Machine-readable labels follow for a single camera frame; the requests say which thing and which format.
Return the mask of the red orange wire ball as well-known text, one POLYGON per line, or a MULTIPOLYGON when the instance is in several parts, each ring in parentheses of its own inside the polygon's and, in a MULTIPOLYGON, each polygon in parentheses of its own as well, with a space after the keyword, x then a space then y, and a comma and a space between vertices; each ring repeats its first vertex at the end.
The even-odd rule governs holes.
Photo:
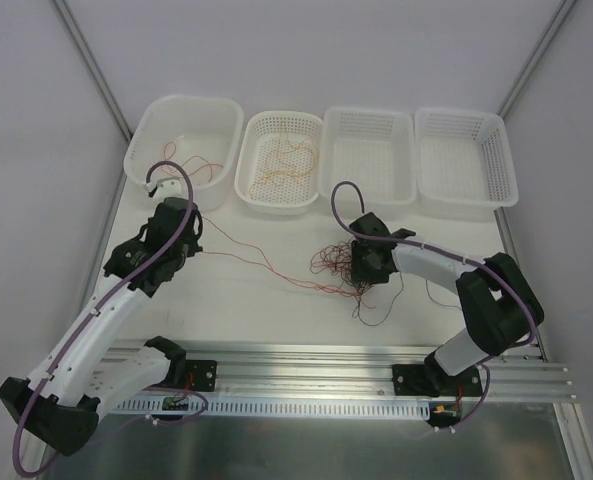
POLYGON ((373 310, 374 306, 366 302, 365 297, 376 285, 367 280, 358 280, 352 275, 352 248, 355 242, 345 240, 323 247, 310 259, 310 272, 314 275, 328 274, 337 280, 336 284, 316 283, 314 289, 326 294, 350 298, 355 301, 352 317, 368 328, 383 325, 391 316, 393 307, 405 290, 402 276, 399 276, 399 287, 379 320, 365 319, 364 310, 373 310))

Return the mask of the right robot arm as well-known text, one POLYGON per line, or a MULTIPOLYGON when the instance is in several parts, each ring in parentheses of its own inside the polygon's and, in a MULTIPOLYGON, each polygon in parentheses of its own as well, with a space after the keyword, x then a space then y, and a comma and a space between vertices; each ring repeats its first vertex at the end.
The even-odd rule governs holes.
POLYGON ((374 213, 352 222, 350 278, 364 286, 385 284, 394 273, 410 274, 457 296, 464 328, 420 364, 392 368, 401 396, 440 397, 473 384, 476 367, 505 351, 531 343, 544 310, 512 257, 467 257, 422 241, 407 229, 390 231, 374 213))

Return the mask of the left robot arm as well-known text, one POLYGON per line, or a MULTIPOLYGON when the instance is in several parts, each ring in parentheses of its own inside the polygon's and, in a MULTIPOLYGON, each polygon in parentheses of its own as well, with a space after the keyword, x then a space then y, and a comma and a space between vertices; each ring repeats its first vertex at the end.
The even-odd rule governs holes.
POLYGON ((8 377, 0 400, 13 420, 57 453, 71 456, 117 405, 150 386, 185 386, 186 351, 162 336, 102 373, 117 334, 187 259, 201 252, 195 203, 168 197, 139 233, 114 248, 98 290, 50 354, 24 378, 8 377))

